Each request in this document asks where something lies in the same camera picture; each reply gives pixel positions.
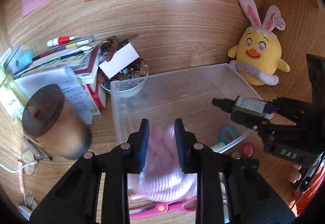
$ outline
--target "plush toy arm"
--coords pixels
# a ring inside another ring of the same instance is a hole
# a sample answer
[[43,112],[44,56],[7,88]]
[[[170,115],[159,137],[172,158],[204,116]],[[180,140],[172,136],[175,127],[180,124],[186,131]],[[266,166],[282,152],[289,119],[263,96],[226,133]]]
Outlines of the plush toy arm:
[[279,65],[277,66],[281,71],[283,72],[289,72],[290,71],[290,66],[282,59],[279,60]]
[[235,45],[234,47],[231,47],[231,48],[229,49],[229,51],[228,51],[228,56],[229,56],[230,58],[235,58],[236,53],[237,53],[237,47],[238,47],[238,44]]

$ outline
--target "pink plastic bag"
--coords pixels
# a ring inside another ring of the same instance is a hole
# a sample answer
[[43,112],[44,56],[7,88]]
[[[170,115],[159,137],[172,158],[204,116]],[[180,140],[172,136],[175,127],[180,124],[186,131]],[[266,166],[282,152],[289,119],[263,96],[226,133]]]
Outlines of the pink plastic bag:
[[146,164],[140,175],[128,175],[131,199],[176,201],[196,195],[196,174],[184,174],[179,167],[174,127],[150,128]]

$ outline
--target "pink inner ear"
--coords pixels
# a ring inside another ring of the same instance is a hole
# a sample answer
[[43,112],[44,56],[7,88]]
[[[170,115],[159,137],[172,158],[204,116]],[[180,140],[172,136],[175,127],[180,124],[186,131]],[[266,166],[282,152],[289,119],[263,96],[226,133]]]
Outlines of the pink inner ear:
[[262,26],[260,20],[256,17],[253,8],[250,5],[247,5],[248,14],[252,17],[253,20],[255,20],[256,26]]
[[266,24],[265,28],[267,30],[270,30],[270,28],[273,27],[273,16],[275,15],[276,13],[272,13],[271,16],[270,16],[270,20],[269,22]]

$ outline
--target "brown cup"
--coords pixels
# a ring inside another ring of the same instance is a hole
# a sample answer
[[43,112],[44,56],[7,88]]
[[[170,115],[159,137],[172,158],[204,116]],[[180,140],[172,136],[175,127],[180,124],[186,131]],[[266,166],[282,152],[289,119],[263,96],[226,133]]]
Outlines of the brown cup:
[[91,144],[88,126],[55,84],[41,88],[30,98],[22,126],[29,138],[67,159],[78,159]]

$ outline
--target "clear plastic box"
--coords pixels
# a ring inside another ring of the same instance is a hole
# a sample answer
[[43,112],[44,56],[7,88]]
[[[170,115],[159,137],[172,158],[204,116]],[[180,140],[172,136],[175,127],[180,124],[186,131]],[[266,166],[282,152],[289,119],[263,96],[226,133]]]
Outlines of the clear plastic box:
[[212,98],[261,97],[228,64],[209,65],[149,75],[111,83],[116,138],[119,144],[139,130],[146,118],[152,125],[173,126],[183,120],[187,131],[209,147],[218,144],[218,132],[225,125],[237,128],[240,137],[219,150],[225,152],[253,130],[232,122],[229,114],[212,105]]

